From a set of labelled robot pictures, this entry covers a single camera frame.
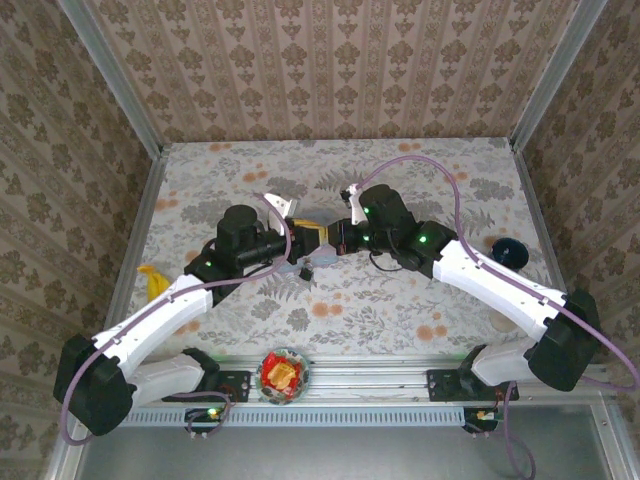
yellow object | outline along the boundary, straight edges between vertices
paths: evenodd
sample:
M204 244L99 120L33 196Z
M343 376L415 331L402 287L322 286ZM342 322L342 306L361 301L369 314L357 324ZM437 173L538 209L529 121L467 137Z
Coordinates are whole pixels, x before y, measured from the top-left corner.
M149 301L156 299L171 285L169 280L161 273L158 273L152 265L140 265L138 272L147 276L147 299Z
M296 370L288 363L278 363L271 369L267 378L273 383L277 390L284 390L289 382L296 376Z
M312 230L318 230L318 236L320 237L320 245L326 245L327 243L329 243L329 233L328 233L327 227L323 227L319 223L312 222L311 220L304 220L301 218L294 219L293 224L296 227L304 227Z

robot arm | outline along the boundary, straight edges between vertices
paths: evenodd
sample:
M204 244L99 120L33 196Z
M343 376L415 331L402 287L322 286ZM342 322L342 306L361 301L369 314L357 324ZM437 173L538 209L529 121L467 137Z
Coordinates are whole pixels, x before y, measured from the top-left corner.
M274 195L265 198L280 214L293 213L293 202ZM293 223L288 228L293 240L287 260L295 264L318 247L319 233ZM181 392L215 390L219 366L197 349L187 349L164 362L141 363L177 329L214 308L239 286L207 289L203 285L244 277L246 268L282 256L287 243L284 233L284 227L265 229L251 207L229 208L218 222L217 238L205 245L162 295L92 339L76 335L65 343L54 397L63 403L76 372L99 351L102 353L80 378L69 404L71 413L94 435L113 430L137 405Z
M342 197L350 203L352 216L328 227L329 243L338 255L358 250L390 253L405 269L474 295L512 319L529 336L504 345L474 348L459 369L461 384L464 383L461 388L473 394L474 389L487 385L536 377L558 390L573 389L595 353L597 343L593 337L545 302L481 269L452 230L433 221L416 222L398 192L387 185L365 191L354 185ZM267 198L279 213L293 213L293 203L276 196ZM288 227L293 242L287 260L295 264L319 246L319 233L292 221ZM284 227L265 230L255 210L248 206L229 208L218 223L217 238L205 245L202 253L185 267L184 275L163 295L91 340L76 335L65 343L54 387L56 399L63 402L76 372L103 347L103 353L80 378L70 403L70 411L95 435L113 430L133 406L179 392L215 390L218 366L195 349L165 362L141 363L178 328L214 308L238 287L234 284L207 290L199 286L241 278L245 268L281 256L286 246L284 231ZM543 298L564 305L599 328L595 302L586 292L567 296L474 253L479 262L528 285ZM173 298L185 288L192 291Z
M478 388L511 380L538 378L570 391L591 361L597 340L547 304L553 301L599 329L595 301L586 292L571 295L521 277L472 249L471 259L457 234L437 222L416 222L400 195L387 185L342 193L352 218L329 227L329 242L338 255L370 250L389 253L403 268L436 278L478 298L515 322L529 338L473 349L461 375ZM541 294L545 301L491 274L481 264Z

floral tablecloth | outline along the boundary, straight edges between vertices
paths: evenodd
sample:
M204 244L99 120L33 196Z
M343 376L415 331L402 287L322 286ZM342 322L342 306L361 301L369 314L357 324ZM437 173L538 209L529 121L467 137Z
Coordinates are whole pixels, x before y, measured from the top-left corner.
M226 208L265 208L253 192L299 199L297 217L331 223L349 216L339 191L399 155L429 155L451 170L462 194L465 234L487 252L511 236L529 247L523 274L550 284L513 155L504 138L326 140L174 144L155 205L143 263L169 278L216 235ZM397 189L417 220L453 223L451 187L426 164L404 162L373 183ZM383 267L395 264L378 257ZM146 299L146 280L135 285L130 313ZM213 355L257 355L278 346L308 354L464 354L501 333L495 312L466 293L417 273L386 273L365 253L340 257L315 270L312 282L275 274L241 286L212 312L178 330L155 352L174 355L187 346Z

dark blue cup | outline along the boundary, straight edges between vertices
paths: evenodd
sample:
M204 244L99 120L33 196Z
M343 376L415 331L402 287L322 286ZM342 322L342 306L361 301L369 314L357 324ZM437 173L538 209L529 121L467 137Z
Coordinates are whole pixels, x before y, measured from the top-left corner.
M515 238L500 238L491 247L489 257L509 270L519 272L529 263L529 250Z

patterned wall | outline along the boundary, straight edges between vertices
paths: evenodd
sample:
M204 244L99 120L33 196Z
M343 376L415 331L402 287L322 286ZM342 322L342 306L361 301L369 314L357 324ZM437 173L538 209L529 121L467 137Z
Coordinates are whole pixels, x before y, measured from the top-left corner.
M100 329L149 169L55 2L0 2L0 477L57 435L64 340Z
M640 1L608 2L524 153L565 280L640 364Z
M578 0L91 0L165 142L507 136Z

